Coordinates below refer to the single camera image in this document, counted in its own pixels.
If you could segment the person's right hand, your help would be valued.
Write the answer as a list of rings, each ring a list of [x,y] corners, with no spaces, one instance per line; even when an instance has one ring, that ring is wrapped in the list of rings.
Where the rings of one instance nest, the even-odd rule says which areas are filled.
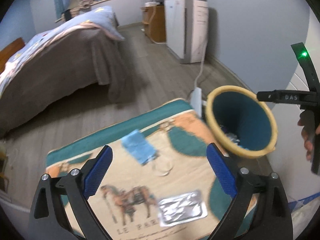
[[[306,150],[306,159],[307,161],[312,161],[313,159],[313,148],[314,148],[314,142],[311,138],[312,136],[309,134],[307,129],[307,120],[300,117],[298,121],[298,126],[302,127],[301,136],[304,140],[304,148]]]

